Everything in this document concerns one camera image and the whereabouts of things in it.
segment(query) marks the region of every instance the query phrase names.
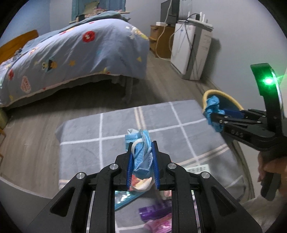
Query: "blue gripper pad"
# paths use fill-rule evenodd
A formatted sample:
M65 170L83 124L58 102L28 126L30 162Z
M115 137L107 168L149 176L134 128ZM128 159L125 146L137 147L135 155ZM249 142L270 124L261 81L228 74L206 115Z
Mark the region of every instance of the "blue gripper pad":
M244 115L240 111L236 110L228 110L228 109L223 109L225 112L225 115L231 116L232 118L237 118L237 119L243 119Z
M160 187L160 172L158 168L158 160L156 158L156 150L154 147L154 143L152 142L152 166L154 169L154 183L156 188L159 189Z
M127 167L127 189L131 186L131 177L133 174L133 154L130 153L129 155L129 164Z

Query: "wooden floor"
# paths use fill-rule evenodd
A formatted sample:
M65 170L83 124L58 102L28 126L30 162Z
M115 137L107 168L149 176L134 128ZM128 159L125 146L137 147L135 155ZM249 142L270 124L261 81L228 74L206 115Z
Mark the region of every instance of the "wooden floor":
M59 143L56 128L63 122L91 114L176 100L201 101L205 89L182 80L170 62L148 57L147 78L133 87L131 102L122 103L124 88L110 81L63 89L29 105L11 109L0 173L8 181L47 197L58 192Z

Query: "wooden headboard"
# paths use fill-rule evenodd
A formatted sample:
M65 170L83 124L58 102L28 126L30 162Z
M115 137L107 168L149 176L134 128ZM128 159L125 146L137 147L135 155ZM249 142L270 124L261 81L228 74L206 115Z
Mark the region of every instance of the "wooden headboard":
M13 40L7 42L5 45L0 47L0 64L9 58L13 57L14 53L19 49L23 48L23 46L30 40L37 38L38 32L37 30L33 30L22 34Z

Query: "purple bottle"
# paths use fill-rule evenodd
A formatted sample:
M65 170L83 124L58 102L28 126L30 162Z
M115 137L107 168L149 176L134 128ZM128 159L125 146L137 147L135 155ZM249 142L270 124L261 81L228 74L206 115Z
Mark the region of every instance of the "purple bottle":
M139 208L139 215L144 222L163 218L171 213L171 200L165 200L162 203Z

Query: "mask ear loop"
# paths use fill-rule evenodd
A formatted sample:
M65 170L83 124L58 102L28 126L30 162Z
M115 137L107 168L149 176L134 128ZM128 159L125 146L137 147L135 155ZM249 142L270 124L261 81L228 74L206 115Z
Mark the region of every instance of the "mask ear loop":
M137 140L135 140L131 146L131 153L133 155L133 158L135 158L135 146L138 144L138 143L141 143L143 142L143 139L142 138L139 138ZM133 185L131 185L132 189L136 192L139 192L139 193L143 193L143 192L146 192L148 190L150 190L151 186L154 184L154 177L150 177L148 179L145 179L146 181L144 182L144 185L142 186L142 189L137 189L135 188Z
M132 153L134 159L135 159L135 146L141 142L143 142L143 139L139 138L139 139L135 140L131 146L131 153Z

